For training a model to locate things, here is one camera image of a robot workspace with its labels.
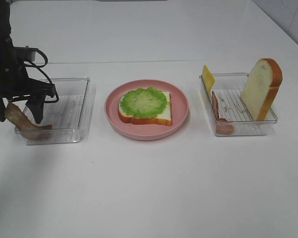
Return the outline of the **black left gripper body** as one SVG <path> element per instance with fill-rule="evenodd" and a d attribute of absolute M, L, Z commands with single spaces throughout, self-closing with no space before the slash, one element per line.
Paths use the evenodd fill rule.
<path fill-rule="evenodd" d="M 14 47 L 11 37 L 0 39 L 0 95 L 11 101 L 56 96 L 56 87 L 41 69 L 47 56 L 38 48 Z M 48 80 L 43 82 L 28 76 L 27 67 L 39 70 Z"/>

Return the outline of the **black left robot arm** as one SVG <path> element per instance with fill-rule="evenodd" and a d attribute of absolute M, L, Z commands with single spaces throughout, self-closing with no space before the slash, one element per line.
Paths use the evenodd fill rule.
<path fill-rule="evenodd" d="M 59 96 L 50 79 L 47 82 L 32 79 L 26 69 L 33 67 L 42 70 L 42 65 L 34 63 L 36 54 L 40 54 L 45 61 L 48 58 L 38 48 L 13 45 L 9 17 L 9 3 L 0 0 L 0 121 L 5 120 L 3 99 L 7 99 L 9 102 L 26 101 L 35 122 L 40 123 L 44 104 L 47 103 L 46 96 L 52 98 L 51 103 L 56 103 Z"/>

